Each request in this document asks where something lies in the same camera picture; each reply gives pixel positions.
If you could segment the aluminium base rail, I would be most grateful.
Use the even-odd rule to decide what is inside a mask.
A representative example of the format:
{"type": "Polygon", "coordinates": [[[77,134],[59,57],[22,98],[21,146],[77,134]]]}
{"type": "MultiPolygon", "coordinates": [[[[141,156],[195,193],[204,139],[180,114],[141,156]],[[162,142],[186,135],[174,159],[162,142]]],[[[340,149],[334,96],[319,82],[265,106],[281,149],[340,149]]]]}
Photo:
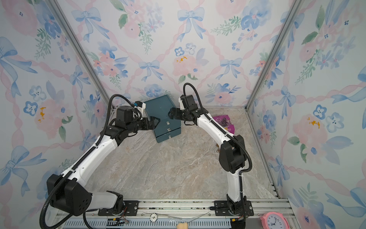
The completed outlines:
{"type": "Polygon", "coordinates": [[[263,229],[260,217],[279,212],[290,229],[300,225],[287,199],[248,199],[246,216],[229,213],[225,200],[214,199],[141,199],[126,200],[122,214],[106,210],[89,211],[71,217],[62,229],[176,229],[187,222],[189,229],[263,229]]]}

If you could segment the pink alarm clock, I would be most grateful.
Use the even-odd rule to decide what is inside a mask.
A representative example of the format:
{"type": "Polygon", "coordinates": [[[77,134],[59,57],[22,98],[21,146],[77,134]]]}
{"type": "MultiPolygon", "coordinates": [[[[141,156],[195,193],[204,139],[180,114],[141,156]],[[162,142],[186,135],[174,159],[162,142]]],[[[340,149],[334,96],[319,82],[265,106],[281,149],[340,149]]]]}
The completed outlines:
{"type": "Polygon", "coordinates": [[[290,226],[279,212],[268,212],[260,217],[264,229],[290,229],[290,226]]]}

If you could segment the teal drawer cabinet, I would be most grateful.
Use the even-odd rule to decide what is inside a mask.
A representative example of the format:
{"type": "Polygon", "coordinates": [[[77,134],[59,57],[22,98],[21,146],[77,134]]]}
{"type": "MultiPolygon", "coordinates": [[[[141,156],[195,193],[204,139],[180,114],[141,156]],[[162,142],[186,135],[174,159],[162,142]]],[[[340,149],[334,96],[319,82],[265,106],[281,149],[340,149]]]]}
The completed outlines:
{"type": "Polygon", "coordinates": [[[148,116],[160,119],[160,123],[153,130],[157,143],[161,143],[181,134],[181,121],[170,119],[169,111],[175,108],[174,103],[168,95],[163,95],[145,102],[148,116]]]}

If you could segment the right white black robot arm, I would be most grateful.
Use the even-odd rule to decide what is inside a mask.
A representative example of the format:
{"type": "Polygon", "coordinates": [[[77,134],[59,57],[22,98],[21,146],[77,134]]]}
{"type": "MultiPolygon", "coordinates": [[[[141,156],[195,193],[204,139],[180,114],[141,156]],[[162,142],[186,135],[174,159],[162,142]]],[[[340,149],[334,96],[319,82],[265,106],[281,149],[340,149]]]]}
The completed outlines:
{"type": "Polygon", "coordinates": [[[219,146],[219,163],[226,171],[228,210],[233,215],[246,214],[242,174],[252,168],[251,159],[245,149],[244,139],[234,135],[217,123],[205,108],[199,108],[192,95],[179,98],[180,108],[171,108],[169,117],[193,122],[207,132],[219,146]]]}

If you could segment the purple snack bag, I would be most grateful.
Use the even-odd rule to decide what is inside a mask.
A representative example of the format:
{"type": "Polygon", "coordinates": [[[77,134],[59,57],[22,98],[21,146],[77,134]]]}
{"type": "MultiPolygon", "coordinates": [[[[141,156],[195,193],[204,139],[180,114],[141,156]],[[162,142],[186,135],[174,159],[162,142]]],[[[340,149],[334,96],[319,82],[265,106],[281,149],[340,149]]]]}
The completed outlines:
{"type": "Polygon", "coordinates": [[[235,133],[235,126],[232,124],[231,119],[228,115],[214,116],[213,119],[228,132],[232,134],[235,133]]]}

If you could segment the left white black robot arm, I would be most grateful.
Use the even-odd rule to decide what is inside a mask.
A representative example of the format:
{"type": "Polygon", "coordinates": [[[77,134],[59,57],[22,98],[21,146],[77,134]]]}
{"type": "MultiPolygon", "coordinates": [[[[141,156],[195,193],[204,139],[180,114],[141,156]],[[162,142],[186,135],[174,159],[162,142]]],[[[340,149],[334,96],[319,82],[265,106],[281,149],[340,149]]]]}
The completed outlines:
{"type": "Polygon", "coordinates": [[[121,106],[116,118],[107,122],[96,142],[83,156],[60,175],[51,175],[47,180],[48,205],[80,216],[89,210],[105,209],[113,215],[125,210],[122,194],[114,191],[89,192],[85,186],[102,161],[125,139],[138,131],[154,130],[160,119],[144,117],[144,107],[121,106]]]}

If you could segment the beige knob at rail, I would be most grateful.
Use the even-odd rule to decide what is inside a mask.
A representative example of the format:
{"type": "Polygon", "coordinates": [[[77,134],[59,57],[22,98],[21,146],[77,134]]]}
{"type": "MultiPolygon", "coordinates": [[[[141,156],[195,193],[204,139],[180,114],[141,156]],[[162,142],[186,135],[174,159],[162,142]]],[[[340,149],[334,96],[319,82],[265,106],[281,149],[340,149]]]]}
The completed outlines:
{"type": "Polygon", "coordinates": [[[178,223],[176,225],[176,228],[177,229],[189,229],[189,226],[188,226],[188,223],[187,222],[184,222],[184,223],[178,223]]]}

